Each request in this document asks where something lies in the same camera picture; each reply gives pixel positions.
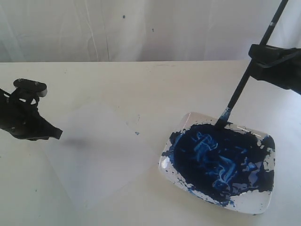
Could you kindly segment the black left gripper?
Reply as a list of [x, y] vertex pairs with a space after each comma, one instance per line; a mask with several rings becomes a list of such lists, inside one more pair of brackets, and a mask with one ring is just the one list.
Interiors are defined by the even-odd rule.
[[60, 139], [63, 131], [39, 115], [39, 100], [37, 95], [23, 93], [20, 88], [11, 94], [1, 89], [0, 129], [17, 139]]

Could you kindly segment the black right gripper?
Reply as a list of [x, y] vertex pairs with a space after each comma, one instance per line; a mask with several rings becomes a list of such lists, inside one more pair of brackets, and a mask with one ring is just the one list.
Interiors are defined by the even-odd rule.
[[278, 48], [252, 44], [249, 52], [251, 63], [249, 75], [282, 89], [301, 94], [301, 49]]

